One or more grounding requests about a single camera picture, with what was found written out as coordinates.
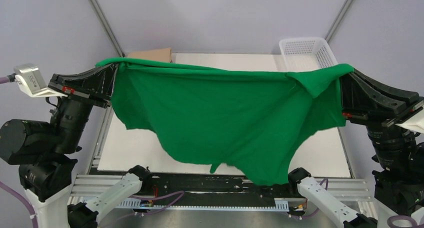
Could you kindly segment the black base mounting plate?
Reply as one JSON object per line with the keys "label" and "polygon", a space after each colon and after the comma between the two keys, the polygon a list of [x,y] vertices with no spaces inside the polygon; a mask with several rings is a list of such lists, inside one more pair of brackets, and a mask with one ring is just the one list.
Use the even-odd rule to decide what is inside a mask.
{"label": "black base mounting plate", "polygon": [[154,173],[136,195],[171,195],[154,202],[156,205],[168,205],[177,197],[174,193],[178,191],[184,191],[184,195],[176,205],[262,207],[273,206],[276,198],[305,201],[288,183],[261,186],[239,175]]}

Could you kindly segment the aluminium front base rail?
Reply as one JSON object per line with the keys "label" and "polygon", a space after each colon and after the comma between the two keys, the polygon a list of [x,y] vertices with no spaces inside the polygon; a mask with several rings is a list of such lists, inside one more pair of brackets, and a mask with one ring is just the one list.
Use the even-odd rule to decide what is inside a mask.
{"label": "aluminium front base rail", "polygon": [[[78,175],[71,196],[95,197],[121,178],[120,175]],[[300,198],[295,188],[289,184],[258,186],[241,176],[157,173],[148,181],[147,186],[139,194],[151,195],[158,191],[159,195],[167,195],[185,191],[193,194],[255,194],[269,198]],[[362,179],[331,178],[326,188],[340,201],[370,202],[373,199]]]}

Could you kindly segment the beige folded t shirt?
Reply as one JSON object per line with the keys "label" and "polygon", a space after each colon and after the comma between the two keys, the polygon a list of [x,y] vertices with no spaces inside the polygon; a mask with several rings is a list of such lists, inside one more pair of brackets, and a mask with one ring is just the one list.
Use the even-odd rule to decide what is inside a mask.
{"label": "beige folded t shirt", "polygon": [[172,49],[161,48],[152,50],[132,51],[126,55],[127,58],[150,60],[156,62],[171,63],[172,62]]}

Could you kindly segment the aluminium frame rail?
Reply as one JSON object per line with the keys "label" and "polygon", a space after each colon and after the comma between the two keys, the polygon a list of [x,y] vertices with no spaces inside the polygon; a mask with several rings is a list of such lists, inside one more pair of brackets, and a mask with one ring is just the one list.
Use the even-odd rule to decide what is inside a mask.
{"label": "aluminium frame rail", "polygon": [[336,35],[340,25],[342,24],[345,16],[349,12],[349,10],[350,10],[350,8],[351,8],[351,6],[353,5],[354,2],[355,2],[355,0],[345,0],[344,1],[343,5],[341,6],[341,8],[338,12],[338,14],[336,15],[334,21],[332,22],[327,34],[324,37],[324,39],[327,41],[328,44],[332,41],[332,39]]}
{"label": "aluminium frame rail", "polygon": [[122,47],[120,46],[108,20],[106,15],[104,14],[102,7],[100,5],[100,3],[98,2],[98,0],[88,0],[88,2],[90,3],[95,15],[97,16],[97,19],[100,22],[100,25],[102,26],[106,36],[108,37],[112,47],[114,48],[115,52],[118,54],[119,57],[124,57],[125,53],[122,49]]}

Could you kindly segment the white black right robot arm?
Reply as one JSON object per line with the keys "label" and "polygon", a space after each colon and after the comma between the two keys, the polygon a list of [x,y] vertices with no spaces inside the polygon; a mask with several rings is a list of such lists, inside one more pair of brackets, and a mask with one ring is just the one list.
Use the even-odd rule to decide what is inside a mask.
{"label": "white black right robot arm", "polygon": [[340,78],[342,115],[366,127],[375,150],[374,200],[377,218],[357,212],[335,198],[304,168],[285,183],[292,197],[312,202],[339,228],[421,228],[424,225],[424,99],[391,87],[358,70]]}

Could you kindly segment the green t shirt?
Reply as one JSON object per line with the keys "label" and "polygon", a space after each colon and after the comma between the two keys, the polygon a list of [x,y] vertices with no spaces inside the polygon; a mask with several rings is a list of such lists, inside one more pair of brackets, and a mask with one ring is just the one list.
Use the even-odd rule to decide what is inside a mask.
{"label": "green t shirt", "polygon": [[337,64],[305,72],[241,71],[113,57],[111,106],[128,130],[149,130],[174,160],[226,164],[258,186],[286,184],[290,162],[315,133],[343,127]]}

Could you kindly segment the aluminium right frame rail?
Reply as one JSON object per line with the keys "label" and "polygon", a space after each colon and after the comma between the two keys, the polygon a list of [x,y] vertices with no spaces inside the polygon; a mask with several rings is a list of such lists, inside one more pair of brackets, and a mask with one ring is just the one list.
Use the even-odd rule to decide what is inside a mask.
{"label": "aluminium right frame rail", "polygon": [[342,24],[345,16],[349,12],[349,10],[350,10],[350,8],[351,8],[351,6],[353,5],[354,2],[355,2],[355,0],[345,0],[344,1],[343,5],[341,6],[341,8],[338,12],[338,14],[336,15],[334,21],[332,22],[327,34],[324,37],[324,39],[327,41],[328,44],[332,41],[332,39],[336,35],[340,25]]}

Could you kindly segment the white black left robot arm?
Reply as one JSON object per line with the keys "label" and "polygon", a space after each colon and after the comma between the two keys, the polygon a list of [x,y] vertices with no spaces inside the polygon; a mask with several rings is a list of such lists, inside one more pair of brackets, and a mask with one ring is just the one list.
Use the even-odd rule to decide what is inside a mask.
{"label": "white black left robot arm", "polygon": [[1,79],[16,82],[32,98],[57,98],[50,121],[11,119],[0,129],[0,157],[18,166],[34,227],[95,228],[123,200],[152,191],[152,173],[136,165],[97,197],[68,203],[77,163],[69,155],[81,150],[79,141],[93,107],[110,105],[118,68],[104,64],[79,74],[54,74],[45,82],[39,68],[28,63]]}

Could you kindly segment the aluminium left frame rail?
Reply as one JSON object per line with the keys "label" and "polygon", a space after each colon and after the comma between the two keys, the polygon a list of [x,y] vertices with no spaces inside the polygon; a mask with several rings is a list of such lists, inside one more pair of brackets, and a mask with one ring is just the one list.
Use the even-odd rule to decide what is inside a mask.
{"label": "aluminium left frame rail", "polygon": [[115,52],[118,54],[119,57],[124,57],[125,53],[122,49],[122,47],[120,46],[108,20],[106,15],[104,14],[102,7],[100,5],[100,3],[98,2],[98,0],[88,0],[88,2],[90,3],[95,15],[97,16],[97,19],[100,22],[100,25],[102,26],[106,36],[108,37],[112,47],[114,48]]}

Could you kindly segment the white plastic basket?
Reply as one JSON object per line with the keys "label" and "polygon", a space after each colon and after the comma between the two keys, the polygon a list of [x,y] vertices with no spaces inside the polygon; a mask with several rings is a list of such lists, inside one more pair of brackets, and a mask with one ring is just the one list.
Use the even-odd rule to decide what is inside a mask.
{"label": "white plastic basket", "polygon": [[308,72],[338,64],[329,44],[321,37],[286,38],[278,45],[281,72]]}

